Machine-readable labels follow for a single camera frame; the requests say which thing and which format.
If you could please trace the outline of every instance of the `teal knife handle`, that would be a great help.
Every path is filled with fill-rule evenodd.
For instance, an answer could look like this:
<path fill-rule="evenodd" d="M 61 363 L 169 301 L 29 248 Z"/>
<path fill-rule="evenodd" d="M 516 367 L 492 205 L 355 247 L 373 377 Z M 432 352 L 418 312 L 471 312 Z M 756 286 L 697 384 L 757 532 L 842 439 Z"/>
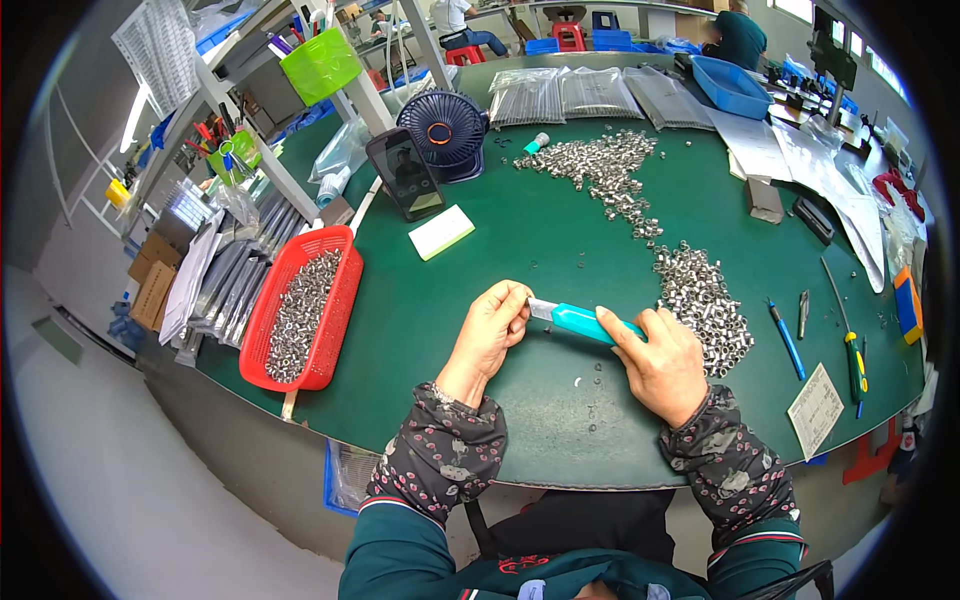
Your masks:
<path fill-rule="evenodd" d="M 553 309 L 553 324 L 574 333 L 593 338 L 598 342 L 616 346 L 616 342 L 610 337 L 610 334 L 597 322 L 597 315 L 592 310 L 586 310 L 569 304 L 558 304 Z M 632 323 L 621 321 L 628 329 L 633 331 L 640 339 L 646 341 L 646 336 Z"/>

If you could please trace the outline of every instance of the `floral sleeve cover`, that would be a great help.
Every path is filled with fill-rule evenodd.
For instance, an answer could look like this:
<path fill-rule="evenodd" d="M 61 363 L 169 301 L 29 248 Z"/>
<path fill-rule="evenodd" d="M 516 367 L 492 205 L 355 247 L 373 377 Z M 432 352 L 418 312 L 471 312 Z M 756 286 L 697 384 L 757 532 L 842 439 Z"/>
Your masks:
<path fill-rule="evenodd" d="M 458 503 L 475 498 L 500 471 L 507 423 L 484 396 L 478 409 L 444 401 L 432 383 L 414 388 L 414 406 L 387 443 L 367 493 L 392 496 L 442 526 Z"/>
<path fill-rule="evenodd" d="M 777 453 L 740 422 L 730 388 L 710 386 L 697 412 L 677 429 L 664 427 L 660 440 L 670 466 L 686 474 L 713 522 L 714 548 L 761 520 L 800 521 L 790 473 Z"/>

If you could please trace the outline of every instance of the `white card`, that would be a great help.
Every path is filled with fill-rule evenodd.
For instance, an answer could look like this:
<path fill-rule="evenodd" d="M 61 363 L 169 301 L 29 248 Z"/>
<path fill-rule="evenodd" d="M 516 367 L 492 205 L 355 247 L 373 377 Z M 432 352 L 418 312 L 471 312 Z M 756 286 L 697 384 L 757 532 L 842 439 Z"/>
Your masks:
<path fill-rule="evenodd" d="M 827 438 L 842 412 L 840 395 L 833 387 L 824 364 L 820 363 L 787 410 L 800 439 L 805 460 L 810 460 L 817 453 L 817 448 Z"/>
<path fill-rule="evenodd" d="M 473 222 L 457 204 L 409 233 L 423 260 L 433 258 L 473 231 Z"/>

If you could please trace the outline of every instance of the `red plastic stool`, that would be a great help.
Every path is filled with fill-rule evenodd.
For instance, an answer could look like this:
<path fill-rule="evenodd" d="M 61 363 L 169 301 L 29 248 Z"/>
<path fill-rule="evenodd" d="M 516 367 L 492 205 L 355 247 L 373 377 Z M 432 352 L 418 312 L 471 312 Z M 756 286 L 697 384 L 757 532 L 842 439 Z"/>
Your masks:
<path fill-rule="evenodd" d="M 456 64 L 457 66 L 466 66 L 464 60 L 469 60 L 470 64 L 486 62 L 483 53 L 480 52 L 480 46 L 467 46 L 466 48 L 457 48 L 456 50 L 446 51 L 446 63 Z"/>
<path fill-rule="evenodd" d="M 843 472 L 843 485 L 860 481 L 870 477 L 877 471 L 887 468 L 894 452 L 900 446 L 900 437 L 897 435 L 897 418 L 887 421 L 887 441 L 876 452 L 870 451 L 870 432 L 856 439 L 856 462 Z"/>
<path fill-rule="evenodd" d="M 560 42 L 561 52 L 587 51 L 587 46 L 584 44 L 584 31 L 580 29 L 580 23 L 570 23 L 568 21 L 554 23 L 550 35 Z"/>
<path fill-rule="evenodd" d="M 367 75 L 370 75 L 370 81 L 373 82 L 373 87 L 376 88 L 376 91 L 387 89 L 387 82 L 383 81 L 383 77 L 380 76 L 379 71 L 370 69 L 367 71 Z"/>

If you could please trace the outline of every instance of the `hand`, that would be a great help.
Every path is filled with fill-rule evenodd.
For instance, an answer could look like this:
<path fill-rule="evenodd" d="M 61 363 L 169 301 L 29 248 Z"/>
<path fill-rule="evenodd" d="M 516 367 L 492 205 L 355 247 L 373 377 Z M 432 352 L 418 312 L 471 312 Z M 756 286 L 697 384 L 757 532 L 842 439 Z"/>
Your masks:
<path fill-rule="evenodd" d="M 437 387 L 467 406 L 477 408 L 490 378 L 526 333 L 530 288 L 504 279 L 470 305 L 450 359 L 437 376 Z"/>
<path fill-rule="evenodd" d="M 693 332 L 677 323 L 665 308 L 646 309 L 634 324 L 647 342 L 624 326 L 616 315 L 597 306 L 597 321 L 616 342 L 613 353 L 627 368 L 630 391 L 671 427 L 680 427 L 700 408 L 707 395 L 703 347 Z"/>

